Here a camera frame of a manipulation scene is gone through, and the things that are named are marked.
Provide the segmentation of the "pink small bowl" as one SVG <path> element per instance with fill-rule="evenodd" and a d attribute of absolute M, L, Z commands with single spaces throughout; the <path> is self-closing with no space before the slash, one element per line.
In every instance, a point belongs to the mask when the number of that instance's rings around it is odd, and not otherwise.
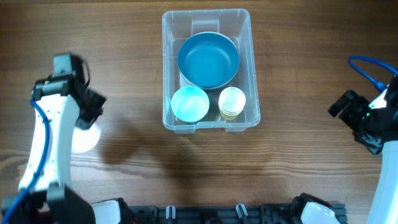
<path fill-rule="evenodd" d="M 84 153 L 93 149 L 101 136 L 101 126 L 95 122 L 89 129 L 74 128 L 72 139 L 72 153 Z"/>

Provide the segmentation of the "mint green small bowl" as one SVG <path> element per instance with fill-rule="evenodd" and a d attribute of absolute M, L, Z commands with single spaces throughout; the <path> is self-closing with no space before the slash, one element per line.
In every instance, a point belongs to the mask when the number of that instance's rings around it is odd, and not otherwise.
<path fill-rule="evenodd" d="M 204 90 L 187 86 L 174 93 L 171 99 L 171 109 L 173 113 L 176 110 L 203 110 L 208 113 L 210 100 Z"/>

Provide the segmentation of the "pale cream cup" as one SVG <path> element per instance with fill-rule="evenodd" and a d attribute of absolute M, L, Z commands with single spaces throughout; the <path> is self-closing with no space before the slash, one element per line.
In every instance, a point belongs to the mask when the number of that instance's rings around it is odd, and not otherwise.
<path fill-rule="evenodd" d="M 243 110 L 246 104 L 246 95 L 237 87 L 227 87 L 221 93 L 218 100 L 219 108 L 228 111 Z"/>

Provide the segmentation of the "light blue small bowl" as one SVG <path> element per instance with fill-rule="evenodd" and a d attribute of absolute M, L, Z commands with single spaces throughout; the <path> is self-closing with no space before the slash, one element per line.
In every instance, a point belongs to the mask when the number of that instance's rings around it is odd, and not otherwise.
<path fill-rule="evenodd" d="M 205 117 L 207 111 L 203 110 L 176 110 L 174 115 L 185 123 L 196 123 Z"/>

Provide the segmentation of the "yellow cup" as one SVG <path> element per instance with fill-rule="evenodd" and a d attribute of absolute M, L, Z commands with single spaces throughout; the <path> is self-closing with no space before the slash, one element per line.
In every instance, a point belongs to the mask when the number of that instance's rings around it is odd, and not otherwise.
<path fill-rule="evenodd" d="M 230 120 L 234 120 L 238 117 L 238 114 L 226 114 L 224 112 L 220 112 L 220 115 L 223 119 L 230 121 Z"/>

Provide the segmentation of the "pink cup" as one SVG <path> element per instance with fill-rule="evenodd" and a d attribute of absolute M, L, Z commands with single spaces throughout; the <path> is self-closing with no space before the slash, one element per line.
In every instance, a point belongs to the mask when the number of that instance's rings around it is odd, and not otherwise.
<path fill-rule="evenodd" d="M 225 116 L 237 116 L 242 112 L 242 110 L 237 110 L 237 111 L 228 111 L 225 110 L 224 108 L 220 108 L 220 113 L 225 115 Z"/>

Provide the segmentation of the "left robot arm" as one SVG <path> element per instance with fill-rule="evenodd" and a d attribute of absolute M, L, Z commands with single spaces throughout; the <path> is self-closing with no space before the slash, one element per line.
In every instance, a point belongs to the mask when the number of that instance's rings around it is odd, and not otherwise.
<path fill-rule="evenodd" d="M 94 223 L 91 205 L 72 189 L 73 133 L 89 130 L 106 98 L 89 89 L 90 71 L 80 56 L 57 54 L 54 73 L 37 80 L 30 104 L 35 129 L 18 194 L 4 198 L 3 223 Z"/>

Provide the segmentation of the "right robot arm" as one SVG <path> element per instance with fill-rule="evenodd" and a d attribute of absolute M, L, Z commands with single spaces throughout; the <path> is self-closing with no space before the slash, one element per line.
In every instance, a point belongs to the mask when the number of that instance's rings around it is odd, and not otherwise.
<path fill-rule="evenodd" d="M 328 112 L 353 131 L 354 140 L 382 156 L 381 173 L 367 223 L 397 223 L 397 76 L 372 102 L 346 91 Z"/>

